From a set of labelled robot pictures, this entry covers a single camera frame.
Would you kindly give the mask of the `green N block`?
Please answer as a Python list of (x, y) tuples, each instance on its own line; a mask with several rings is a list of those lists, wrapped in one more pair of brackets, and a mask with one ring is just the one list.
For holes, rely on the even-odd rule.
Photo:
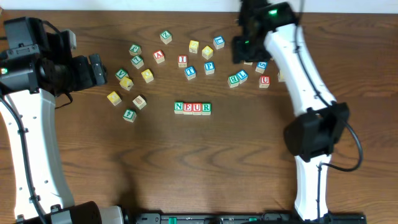
[(176, 101), (174, 103), (174, 113), (175, 114), (183, 114), (183, 102)]

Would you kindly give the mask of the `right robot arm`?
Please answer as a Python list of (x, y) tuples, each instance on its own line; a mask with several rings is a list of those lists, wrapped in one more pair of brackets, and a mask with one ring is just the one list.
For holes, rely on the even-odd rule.
[(273, 59), (284, 76), (295, 119), (284, 129), (287, 149), (297, 167), (294, 209), (300, 222), (325, 223), (326, 165), (349, 116), (324, 84), (305, 43), (299, 17), (288, 2), (241, 1), (232, 41), (234, 63)]

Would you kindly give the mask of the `red E block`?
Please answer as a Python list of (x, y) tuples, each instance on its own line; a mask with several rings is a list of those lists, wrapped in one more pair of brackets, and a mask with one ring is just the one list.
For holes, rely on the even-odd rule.
[(183, 114), (193, 114), (193, 104), (184, 103), (183, 104)]

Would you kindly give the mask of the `green R block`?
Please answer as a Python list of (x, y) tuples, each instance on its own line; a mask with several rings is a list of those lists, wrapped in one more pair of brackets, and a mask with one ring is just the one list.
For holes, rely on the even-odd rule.
[(211, 103), (202, 104), (202, 115), (210, 115), (212, 111)]

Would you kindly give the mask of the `red I block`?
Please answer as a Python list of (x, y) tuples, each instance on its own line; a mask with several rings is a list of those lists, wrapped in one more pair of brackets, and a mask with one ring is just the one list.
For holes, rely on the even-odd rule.
[(178, 66), (179, 67), (187, 67), (188, 65), (188, 57), (186, 55), (179, 55), (178, 56)]

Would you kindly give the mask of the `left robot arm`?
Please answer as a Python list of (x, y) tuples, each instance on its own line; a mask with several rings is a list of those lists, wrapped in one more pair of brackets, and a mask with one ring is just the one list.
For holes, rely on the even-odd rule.
[(4, 28), (1, 116), (16, 178), (16, 222), (127, 223), (119, 206), (75, 203), (55, 132), (56, 97), (107, 83), (100, 56), (73, 56), (75, 34), (38, 18), (11, 19)]

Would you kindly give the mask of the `red U block moved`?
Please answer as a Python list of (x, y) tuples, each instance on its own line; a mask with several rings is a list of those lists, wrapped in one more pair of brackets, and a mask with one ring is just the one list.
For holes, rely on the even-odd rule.
[(193, 115), (202, 115), (202, 111), (203, 111), (202, 103), (193, 103), (192, 104)]

